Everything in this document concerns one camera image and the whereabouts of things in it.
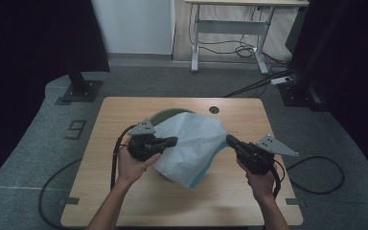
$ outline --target white desk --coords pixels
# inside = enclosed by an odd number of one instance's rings
[[[276,7],[307,7],[308,0],[186,0],[186,3],[196,5],[193,46],[193,57],[191,69],[198,71],[198,34],[232,34],[232,35],[261,35],[257,48],[254,48],[256,60],[262,74],[267,74],[267,67],[262,56],[268,29]],[[201,5],[224,5],[224,6],[261,6],[270,7],[266,21],[224,21],[224,20],[201,20],[199,19],[199,8]]]

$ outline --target white wall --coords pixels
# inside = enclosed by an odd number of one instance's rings
[[[173,53],[174,0],[92,0],[108,53]]]

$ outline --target forearm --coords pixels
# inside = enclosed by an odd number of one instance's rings
[[[276,204],[274,197],[266,197],[259,200],[262,210],[265,229],[267,230],[288,230],[288,224],[282,212]]]
[[[115,186],[86,229],[114,229],[131,184],[116,180]]]

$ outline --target black stand base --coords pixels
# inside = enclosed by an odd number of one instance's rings
[[[294,93],[294,85],[279,84],[278,87],[285,106],[309,107],[312,111],[317,112],[328,111],[320,97],[311,87],[309,88],[309,93],[304,97],[297,96]]]
[[[278,85],[280,95],[282,96],[285,106],[292,107],[308,107],[308,97],[297,97],[294,95],[294,85],[291,84],[279,84]]]
[[[86,80],[86,87],[83,91],[78,91],[72,84],[68,86],[64,96],[59,97],[56,105],[69,105],[72,102],[93,103],[98,92],[103,85],[101,80]]]

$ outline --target black cable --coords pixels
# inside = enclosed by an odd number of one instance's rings
[[[223,98],[229,98],[229,97],[238,95],[240,93],[247,92],[247,91],[255,89],[255,88],[266,86],[267,84],[270,83],[270,81],[272,79],[278,78],[279,76],[282,76],[282,75],[287,75],[287,74],[292,73],[292,72],[293,72],[293,70],[285,70],[285,71],[281,71],[281,72],[278,72],[278,73],[271,74],[271,75],[265,77],[262,80],[258,80],[258,81],[254,82],[252,84],[249,84],[249,85],[245,86],[244,88],[241,88],[241,89],[238,89],[238,90],[236,90],[232,93],[229,93],[229,94],[223,96]]]
[[[248,44],[248,43],[245,43],[245,42],[242,42],[244,38],[244,34],[241,36],[241,40],[239,41],[239,44],[240,46],[238,46],[236,49],[235,49],[235,52],[236,54],[241,57],[241,58],[250,58],[250,57],[253,57],[255,55],[255,51],[253,50],[255,47]],[[246,51],[249,53],[249,55],[247,56],[244,56],[241,54],[242,51]]]
[[[257,94],[257,88],[256,88],[256,93],[249,96],[248,98],[259,98],[260,96],[262,96],[263,93],[265,92],[265,90],[267,89],[267,85],[268,85],[268,82],[264,85],[264,88],[263,88],[262,92],[260,92],[259,94]]]
[[[136,125],[129,126],[127,129],[125,129],[121,133],[121,135],[118,137],[118,140],[116,140],[115,148],[113,149],[113,154],[112,154],[112,169],[110,172],[110,189],[112,189],[113,186],[115,185],[116,166],[118,164],[118,152],[119,152],[119,147],[121,146],[121,143],[122,143],[122,139],[124,138],[125,134],[127,134],[127,132],[134,127],[136,127]]]
[[[246,18],[246,16],[249,14],[249,7],[246,7],[246,10],[244,11],[244,13],[241,15],[241,20],[244,21],[244,19]]]
[[[274,169],[274,165],[270,166],[270,171],[274,176],[274,181],[276,182],[276,185],[273,190],[273,196],[274,198],[277,197],[277,194],[279,194],[281,188],[282,188],[282,181],[280,180],[279,174],[277,173],[276,169]]]
[[[249,21],[253,21],[253,17],[255,15],[255,12],[256,12],[256,7],[253,8],[253,11],[252,11],[252,8],[250,8],[250,17],[249,17]]]
[[[285,179],[285,176],[286,176],[286,170],[285,170],[285,168],[283,167],[283,165],[282,165],[282,164],[280,164],[280,162],[278,162],[277,160],[274,160],[274,162],[276,162],[276,163],[277,163],[277,165],[279,165],[279,166],[280,166],[280,168],[282,168],[283,176],[282,176],[282,178],[280,179],[280,182],[282,182],[282,181]]]
[[[274,61],[275,63],[279,64],[279,65],[285,65],[285,66],[288,66],[290,68],[292,68],[293,66],[292,65],[292,61],[291,60],[281,60],[281,59],[277,59],[275,57],[272,57],[270,56],[269,54],[267,53],[264,53],[262,52],[262,54],[264,55],[264,57],[267,59],[267,60],[272,60]]]
[[[44,192],[46,191],[47,186],[49,185],[49,183],[61,172],[63,172],[65,169],[67,169],[68,167],[76,164],[77,162],[80,162],[82,160],[82,158],[75,160],[71,163],[69,163],[68,165],[64,166],[63,168],[61,168],[59,171],[57,171],[55,174],[53,174],[47,181],[46,183],[43,185],[43,187],[41,188],[41,192],[40,192],[40,196],[38,198],[38,213],[40,214],[40,216],[43,218],[43,220],[49,224],[52,227],[55,227],[57,229],[81,229],[81,228],[68,228],[68,227],[64,227],[64,226],[58,226],[52,222],[50,222],[43,213],[43,207],[42,207],[42,203],[43,203],[43,196],[44,196]]]
[[[333,163],[333,164],[334,164],[334,165],[339,169],[340,174],[342,175],[342,178],[340,179],[339,183],[338,183],[335,187],[333,187],[333,188],[331,188],[331,189],[329,189],[329,190],[327,190],[327,191],[317,192],[317,191],[312,191],[312,190],[306,189],[306,188],[304,188],[303,186],[301,186],[300,184],[296,183],[296,182],[295,182],[295,181],[293,181],[293,180],[290,180],[290,182],[291,182],[294,186],[296,186],[296,187],[298,187],[299,189],[301,189],[301,190],[303,190],[303,191],[305,191],[305,192],[307,192],[307,193],[310,193],[310,194],[316,194],[316,195],[327,195],[327,194],[330,194],[330,193],[332,193],[332,192],[334,192],[334,191],[338,190],[338,189],[343,185],[343,183],[345,182],[345,172],[342,170],[342,168],[341,168],[341,167],[340,167],[336,162],[334,162],[332,159],[330,159],[330,158],[328,158],[328,157],[325,157],[325,156],[312,156],[312,157],[308,157],[308,158],[306,158],[306,159],[303,159],[303,160],[301,160],[301,161],[299,161],[299,162],[297,162],[297,163],[295,163],[295,164],[293,164],[293,165],[289,166],[289,167],[287,168],[287,170],[289,171],[289,170],[293,169],[294,167],[296,167],[296,166],[300,165],[301,163],[306,162],[306,161],[308,161],[308,160],[312,160],[312,159],[324,159],[324,160],[328,160],[328,161],[330,161],[331,163]]]
[[[191,42],[192,45],[194,45],[193,39],[191,38],[191,21],[192,21],[191,18],[193,16],[193,7],[194,7],[194,5],[191,5],[190,16],[189,16],[189,24],[188,24],[188,35],[189,35],[189,39],[190,39],[190,42]],[[198,40],[198,43],[204,44],[204,45],[217,45],[217,44],[234,43],[234,42],[239,42],[243,46],[252,47],[253,48],[252,45],[250,45],[250,44],[248,44],[246,42],[243,42],[242,39],[241,40],[217,41],[217,42],[203,42],[203,41]],[[239,51],[242,51],[242,47],[238,47],[235,51],[232,51],[232,52],[217,52],[217,51],[211,50],[211,49],[206,48],[206,47],[203,47],[203,46],[198,46],[198,49],[204,49],[206,51],[209,51],[209,52],[214,53],[214,54],[217,54],[217,55],[238,54],[240,57],[242,57],[242,55],[239,54]]]
[[[219,16],[218,16],[218,14],[217,14],[217,6],[216,6],[216,5],[214,5],[214,14],[215,14],[215,16],[216,16],[218,19],[220,19],[220,18],[219,18]]]
[[[270,66],[270,71],[272,72],[272,73],[276,73],[276,71],[274,71],[273,69],[274,68],[283,68],[283,69],[285,69],[285,70],[288,70],[289,68],[287,67],[287,66],[285,66],[285,65],[271,65]]]

